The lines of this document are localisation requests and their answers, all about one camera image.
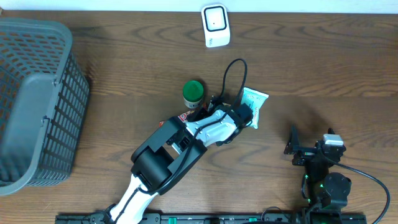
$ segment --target small container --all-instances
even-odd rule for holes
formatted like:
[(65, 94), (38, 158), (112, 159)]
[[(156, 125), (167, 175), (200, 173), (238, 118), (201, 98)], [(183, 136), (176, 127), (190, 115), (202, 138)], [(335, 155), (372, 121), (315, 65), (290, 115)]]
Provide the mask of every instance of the small container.
[(187, 82), (182, 89), (182, 96), (184, 97), (184, 104), (188, 108), (197, 108), (204, 96), (203, 85), (195, 80)]

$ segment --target gray plastic basket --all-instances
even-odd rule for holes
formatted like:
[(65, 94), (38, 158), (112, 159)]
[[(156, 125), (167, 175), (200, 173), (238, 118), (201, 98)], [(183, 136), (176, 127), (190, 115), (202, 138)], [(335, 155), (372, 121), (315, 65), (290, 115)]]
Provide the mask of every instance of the gray plastic basket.
[(0, 195), (70, 175), (89, 86), (58, 22), (0, 19)]

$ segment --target white backdrop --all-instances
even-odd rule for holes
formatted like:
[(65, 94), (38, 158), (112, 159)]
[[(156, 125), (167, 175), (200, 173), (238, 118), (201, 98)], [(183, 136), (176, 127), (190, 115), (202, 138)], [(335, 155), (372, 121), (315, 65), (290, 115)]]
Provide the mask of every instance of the white backdrop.
[(7, 9), (183, 11), (222, 3), (229, 12), (398, 13), (398, 0), (0, 0)]

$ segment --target wood grain surface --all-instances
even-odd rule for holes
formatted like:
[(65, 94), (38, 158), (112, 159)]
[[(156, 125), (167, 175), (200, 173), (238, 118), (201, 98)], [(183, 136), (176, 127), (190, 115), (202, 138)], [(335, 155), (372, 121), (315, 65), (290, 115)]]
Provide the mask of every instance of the wood grain surface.
[[(186, 111), (183, 84), (221, 91), (235, 58), (246, 86), (270, 94), (259, 129), (210, 146), (193, 169), (149, 208), (166, 213), (262, 212), (306, 206), (303, 167), (283, 155), (291, 124), (312, 145), (328, 127), (345, 140), (343, 164), (380, 178), (391, 192), (382, 223), (398, 220), (398, 20), (395, 15), (231, 13), (231, 42), (205, 47), (199, 13), (4, 11), (64, 23), (92, 81), (71, 177), (0, 198), (0, 223), (54, 223), (59, 213), (90, 213), (117, 203), (129, 184), (130, 156), (159, 121)], [(233, 97), (243, 66), (228, 76)], [(333, 167), (352, 182), (345, 212), (371, 223), (386, 201), (377, 183)]]

